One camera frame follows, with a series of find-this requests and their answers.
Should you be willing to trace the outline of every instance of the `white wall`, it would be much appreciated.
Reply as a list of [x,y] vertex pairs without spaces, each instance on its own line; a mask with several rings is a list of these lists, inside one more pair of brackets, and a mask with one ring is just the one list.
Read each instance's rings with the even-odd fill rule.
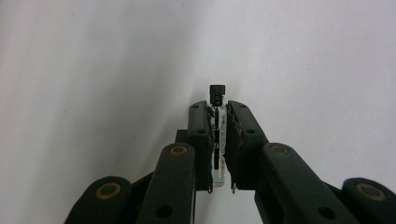
[[[0,1],[0,222],[62,223],[94,180],[135,182],[210,84],[324,180],[396,191],[392,1]],[[260,223],[198,193],[196,223]]]

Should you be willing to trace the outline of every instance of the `white backdrop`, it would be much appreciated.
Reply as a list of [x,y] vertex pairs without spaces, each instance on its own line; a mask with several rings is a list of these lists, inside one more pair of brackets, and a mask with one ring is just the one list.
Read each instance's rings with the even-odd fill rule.
[[[1,0],[0,222],[63,223],[96,179],[153,171],[218,83],[324,181],[396,191],[395,22],[392,1]],[[252,192],[197,194],[196,223],[260,222]]]

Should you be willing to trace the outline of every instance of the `gray background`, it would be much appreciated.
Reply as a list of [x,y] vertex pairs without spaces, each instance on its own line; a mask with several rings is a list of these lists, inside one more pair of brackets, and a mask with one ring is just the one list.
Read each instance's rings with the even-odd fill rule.
[[[392,1],[0,1],[0,222],[148,174],[214,83],[323,180],[396,191],[395,22]],[[197,194],[196,223],[260,222],[251,192]]]

